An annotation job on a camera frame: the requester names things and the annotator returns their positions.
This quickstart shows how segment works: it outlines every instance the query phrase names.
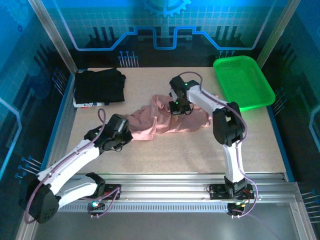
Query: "enclosure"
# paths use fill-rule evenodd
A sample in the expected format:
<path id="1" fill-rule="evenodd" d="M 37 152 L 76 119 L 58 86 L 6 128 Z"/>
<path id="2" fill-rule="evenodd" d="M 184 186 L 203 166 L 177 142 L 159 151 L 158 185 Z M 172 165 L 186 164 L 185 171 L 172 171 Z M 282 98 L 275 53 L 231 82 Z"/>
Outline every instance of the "enclosure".
<path id="1" fill-rule="evenodd" d="M 303 198 L 320 191 L 319 10 L 316 0 L 0 0 L 0 239 L 157 239 L 160 230 L 161 239 L 273 239 L 265 224 L 281 239 L 317 239 L 319 207 Z M 206 187 L 226 170 L 212 124 L 135 140 L 83 167 L 72 181 L 95 172 L 122 185 L 109 215 L 90 221 L 79 200 L 52 221 L 24 223 L 22 178 L 101 124 L 98 106 L 74 107 L 75 73 L 126 76 L 125 101 L 102 106 L 109 119 L 167 96 L 170 80 L 187 71 L 224 100 L 213 64 L 235 56 L 256 60 L 275 93 L 272 105 L 241 112 L 243 167 L 262 197 L 252 215 L 263 224 L 210 210 L 218 203 Z"/>

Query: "white arm segment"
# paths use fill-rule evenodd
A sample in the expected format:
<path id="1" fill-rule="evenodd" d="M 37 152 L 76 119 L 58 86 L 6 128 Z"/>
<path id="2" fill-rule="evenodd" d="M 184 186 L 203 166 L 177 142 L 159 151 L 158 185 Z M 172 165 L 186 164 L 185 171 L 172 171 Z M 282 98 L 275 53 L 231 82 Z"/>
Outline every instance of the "white arm segment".
<path id="1" fill-rule="evenodd" d="M 78 146 L 76 146 L 70 153 L 64 156 L 61 160 L 57 161 L 54 165 L 38 173 L 38 180 L 42 181 L 45 176 L 61 161 L 71 155 L 74 151 L 80 149 L 87 143 L 89 140 L 82 140 Z M 99 156 L 99 148 L 95 147 L 93 144 L 90 145 L 86 150 L 82 151 L 78 155 L 75 155 L 63 165 L 61 165 L 50 178 L 48 178 L 43 184 L 50 184 L 50 190 L 56 195 L 62 186 L 74 175 L 76 174 L 83 166 L 96 159 Z"/>
<path id="2" fill-rule="evenodd" d="M 56 194 L 57 197 L 61 197 L 59 200 L 59 209 L 75 200 L 91 196 L 95 193 L 97 186 L 96 182 L 88 176 L 77 181 L 66 183 Z"/>
<path id="3" fill-rule="evenodd" d="M 214 95 L 207 92 L 203 88 L 202 88 L 202 91 L 205 92 L 207 95 L 209 95 L 211 98 L 219 102 L 222 102 L 224 104 L 227 104 L 226 101 L 223 101 L 215 97 Z M 171 91 L 171 94 L 172 94 L 173 100 L 175 101 L 177 99 L 177 95 L 173 90 Z M 200 91 L 199 85 L 195 85 L 191 87 L 188 91 L 186 91 L 186 94 L 189 102 L 198 105 L 200 108 L 205 110 L 210 116 L 212 116 L 212 113 L 216 109 L 222 109 L 224 107 L 214 102 L 213 100 L 209 99 L 208 97 L 206 97 Z M 240 169 L 244 173 L 244 168 L 242 164 L 242 155 L 241 155 L 241 145 L 242 145 L 241 143 L 238 145 L 238 154 L 239 154 Z M 244 176 L 241 174 L 238 167 L 236 143 L 233 143 L 232 146 L 223 145 L 223 149 L 224 149 L 224 160 L 225 160 L 225 167 L 226 167 L 225 176 L 230 182 L 238 183 L 244 178 Z"/>

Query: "metal bar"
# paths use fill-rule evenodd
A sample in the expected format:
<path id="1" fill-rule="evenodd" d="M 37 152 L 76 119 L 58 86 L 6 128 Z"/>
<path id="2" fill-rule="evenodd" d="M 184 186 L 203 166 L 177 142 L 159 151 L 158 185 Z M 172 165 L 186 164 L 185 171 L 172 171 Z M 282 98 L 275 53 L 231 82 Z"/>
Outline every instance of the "metal bar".
<path id="1" fill-rule="evenodd" d="M 279 38 L 283 34 L 286 26 L 288 25 L 291 17 L 295 13 L 297 6 L 299 5 L 301 0 L 289 0 L 287 5 L 285 6 L 284 10 L 280 18 L 278 19 L 277 23 L 275 24 L 269 39 L 266 41 L 259 57 L 257 58 L 256 62 L 258 66 L 262 69 L 264 64 L 266 63 L 268 57 L 270 56 L 272 50 L 276 46 Z"/>
<path id="2" fill-rule="evenodd" d="M 44 4 L 41 0 L 28 0 L 31 7 L 33 8 L 35 14 L 39 18 L 43 28 L 51 39 L 53 45 L 57 49 L 60 54 L 62 60 L 65 65 L 69 69 L 71 74 L 75 74 L 78 72 L 78 68 L 71 57 L 71 54 L 64 43 L 62 37 L 60 36 L 54 22 L 52 21 L 48 11 L 46 10 Z"/>

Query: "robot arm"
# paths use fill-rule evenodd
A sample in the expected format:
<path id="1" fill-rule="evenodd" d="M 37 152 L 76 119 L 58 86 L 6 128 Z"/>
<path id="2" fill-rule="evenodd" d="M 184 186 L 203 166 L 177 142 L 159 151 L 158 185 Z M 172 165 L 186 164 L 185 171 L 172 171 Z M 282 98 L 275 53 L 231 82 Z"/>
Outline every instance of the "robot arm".
<path id="1" fill-rule="evenodd" d="M 198 105 L 205 110 L 213 119 L 213 135 L 222 145 L 225 158 L 225 188 L 233 197 L 247 186 L 247 181 L 239 170 L 243 170 L 241 143 L 236 146 L 239 140 L 243 139 L 245 127 L 241 121 L 223 105 L 228 105 L 240 114 L 239 106 L 235 102 L 227 103 L 213 96 L 204 89 L 200 89 L 198 82 L 191 80 L 184 82 L 180 76 L 170 81 L 170 95 L 173 101 L 169 103 L 172 115 L 185 114 L 192 111 L 190 103 Z"/>
<path id="2" fill-rule="evenodd" d="M 52 166 L 36 176 L 26 176 L 20 188 L 19 205 L 27 210 L 33 192 L 42 183 L 36 191 L 28 213 L 37 222 L 45 223 L 59 208 L 68 203 L 83 197 L 92 199 L 102 197 L 105 192 L 105 180 L 93 172 L 77 181 L 68 183 L 67 181 L 103 152 L 118 151 L 129 143 L 132 135 L 128 125 L 126 118 L 114 114 L 94 142 L 92 141 L 98 135 L 101 126 L 90 130 L 74 150 Z"/>

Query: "gear logo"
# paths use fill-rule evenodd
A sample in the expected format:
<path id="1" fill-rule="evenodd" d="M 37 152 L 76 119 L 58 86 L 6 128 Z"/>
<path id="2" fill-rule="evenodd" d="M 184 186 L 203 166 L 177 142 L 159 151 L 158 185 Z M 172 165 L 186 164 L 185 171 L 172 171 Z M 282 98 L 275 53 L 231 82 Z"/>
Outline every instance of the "gear logo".
<path id="1" fill-rule="evenodd" d="M 142 0 L 145 10 L 149 10 L 150 14 L 156 14 L 157 17 L 171 16 L 180 14 L 181 10 L 186 10 L 186 5 L 191 4 L 190 0 Z"/>
<path id="2" fill-rule="evenodd" d="M 0 7 L 6 7 L 14 20 L 21 24 L 28 19 L 29 3 L 28 0 L 1 0 Z"/>

